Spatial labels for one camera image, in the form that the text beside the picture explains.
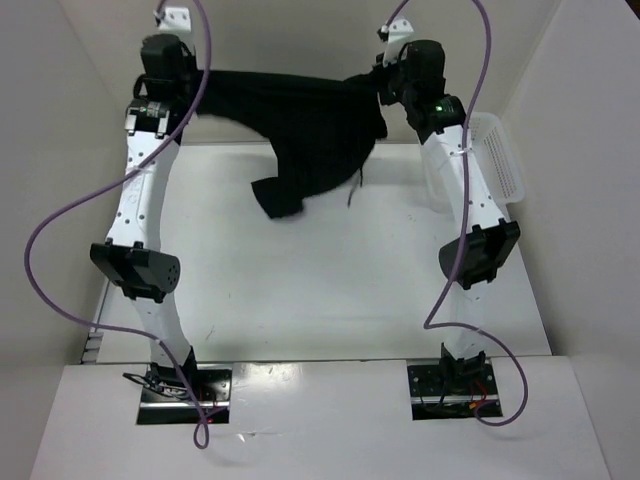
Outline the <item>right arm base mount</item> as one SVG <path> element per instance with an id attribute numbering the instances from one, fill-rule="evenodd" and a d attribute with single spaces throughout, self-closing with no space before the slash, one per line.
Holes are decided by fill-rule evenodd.
<path id="1" fill-rule="evenodd" d="M 492 364 L 475 377 L 445 380 L 437 360 L 409 361 L 407 377 L 414 421 L 503 416 Z"/>

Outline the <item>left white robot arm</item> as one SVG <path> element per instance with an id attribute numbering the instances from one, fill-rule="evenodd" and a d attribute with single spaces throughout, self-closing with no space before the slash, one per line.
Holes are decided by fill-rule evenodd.
<path id="1" fill-rule="evenodd" d="M 195 97 L 196 61 L 177 35 L 167 33 L 145 38 L 140 55 L 144 72 L 125 114 L 128 179 L 106 239 L 92 244 L 90 258 L 152 336 L 150 368 L 137 382 L 185 400 L 198 391 L 200 376 L 174 297 L 180 261 L 161 250 L 160 220 L 182 138 L 178 126 Z"/>

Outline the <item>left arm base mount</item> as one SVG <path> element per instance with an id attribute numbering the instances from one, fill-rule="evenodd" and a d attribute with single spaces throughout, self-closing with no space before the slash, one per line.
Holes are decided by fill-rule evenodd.
<path id="1" fill-rule="evenodd" d="M 161 381 L 148 368 L 144 375 L 123 373 L 131 383 L 141 387 L 136 423 L 138 425 L 197 424 L 199 414 L 184 385 L 177 380 Z M 228 424 L 232 390 L 230 364 L 204 364 L 193 377 L 193 392 L 208 425 Z"/>

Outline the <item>black shorts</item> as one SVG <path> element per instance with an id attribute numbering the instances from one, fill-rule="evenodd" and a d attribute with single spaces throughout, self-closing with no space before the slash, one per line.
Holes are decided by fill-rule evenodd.
<path id="1" fill-rule="evenodd" d="M 308 197 L 332 191 L 362 170 L 375 144 L 388 135 L 372 73 L 345 80 L 298 75 L 199 70 L 207 82 L 200 116 L 240 124 L 267 139 L 277 173 L 252 183 L 266 215 L 300 214 Z"/>

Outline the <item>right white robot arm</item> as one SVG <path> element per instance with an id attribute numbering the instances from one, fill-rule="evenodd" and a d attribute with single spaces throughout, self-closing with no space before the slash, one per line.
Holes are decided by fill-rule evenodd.
<path id="1" fill-rule="evenodd" d="M 490 284 L 520 237 L 492 198 L 476 160 L 469 133 L 470 115 L 445 91 L 445 54 L 431 40 L 389 40 L 375 64 L 381 77 L 380 101 L 399 103 L 416 132 L 424 167 L 442 181 L 458 237 L 438 253 L 451 300 L 449 325 L 456 334 L 441 345 L 438 378 L 450 393 L 477 383 L 485 370 L 481 343 Z"/>

